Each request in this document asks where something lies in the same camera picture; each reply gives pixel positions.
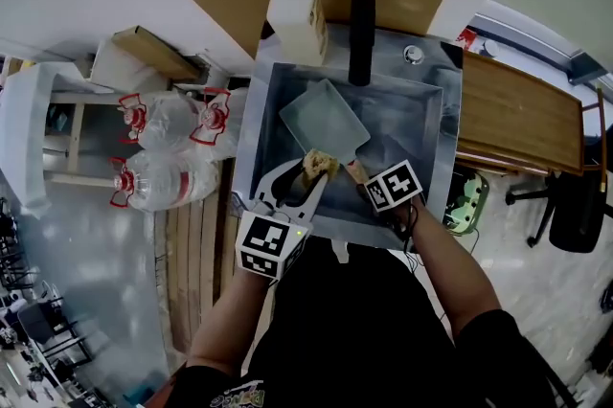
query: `person's right arm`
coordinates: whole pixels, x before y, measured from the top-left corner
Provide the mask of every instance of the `person's right arm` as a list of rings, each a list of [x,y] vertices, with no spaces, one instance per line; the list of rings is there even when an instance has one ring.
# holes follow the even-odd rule
[[[472,319],[500,309],[500,303],[479,263],[447,233],[420,198],[414,198],[413,204],[418,209],[413,241],[457,337]]]

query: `gray floor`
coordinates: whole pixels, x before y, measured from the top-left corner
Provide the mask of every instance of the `gray floor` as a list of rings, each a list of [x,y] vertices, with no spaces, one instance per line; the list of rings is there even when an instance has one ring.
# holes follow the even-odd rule
[[[107,157],[127,155],[135,147],[117,143],[124,129],[121,114],[91,108],[83,122],[80,170],[111,175]],[[79,377],[128,406],[121,400],[123,393],[142,383],[156,389],[168,376],[152,217],[111,207],[110,189],[47,184],[47,193],[52,207],[40,220],[20,215],[13,203],[30,266],[40,269],[40,279],[57,286],[67,315],[79,320],[77,331],[95,358],[79,369]]]

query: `sink counter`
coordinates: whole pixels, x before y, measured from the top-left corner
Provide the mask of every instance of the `sink counter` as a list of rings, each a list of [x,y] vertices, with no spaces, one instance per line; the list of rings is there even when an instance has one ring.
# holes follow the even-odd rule
[[[404,49],[409,45],[423,51],[422,61],[405,61]],[[347,83],[349,27],[329,25],[329,46],[321,67],[286,63],[275,35],[262,40],[238,143],[235,201],[251,209],[262,175],[304,155],[278,110],[310,82],[328,78],[371,133],[371,141],[357,152],[369,173],[408,158],[423,186],[428,209],[443,219],[458,140],[462,58],[462,49],[433,38],[377,30],[371,84],[357,87]],[[312,220],[313,234],[400,248],[400,240],[378,224],[369,206],[357,196],[348,174],[339,171]]]

